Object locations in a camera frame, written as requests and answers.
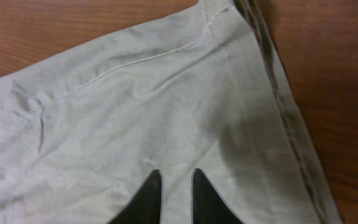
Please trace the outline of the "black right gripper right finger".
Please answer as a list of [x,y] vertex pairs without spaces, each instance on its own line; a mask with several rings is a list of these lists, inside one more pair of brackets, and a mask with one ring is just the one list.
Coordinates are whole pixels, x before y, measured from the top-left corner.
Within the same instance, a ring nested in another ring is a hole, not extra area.
[[201,169],[193,173],[191,201],[192,224],[243,224]]

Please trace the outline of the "khaki green shorts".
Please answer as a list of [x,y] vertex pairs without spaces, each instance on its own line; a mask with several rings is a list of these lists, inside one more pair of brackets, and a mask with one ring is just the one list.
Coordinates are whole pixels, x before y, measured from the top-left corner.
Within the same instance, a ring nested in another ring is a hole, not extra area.
[[255,1],[199,1],[0,78],[0,223],[107,223],[148,176],[192,223],[341,223]]

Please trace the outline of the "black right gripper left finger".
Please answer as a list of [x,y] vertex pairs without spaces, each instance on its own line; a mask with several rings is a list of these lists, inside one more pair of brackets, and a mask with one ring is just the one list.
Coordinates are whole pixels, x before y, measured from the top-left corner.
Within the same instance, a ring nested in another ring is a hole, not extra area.
[[155,169],[129,203],[108,224],[160,224],[162,176]]

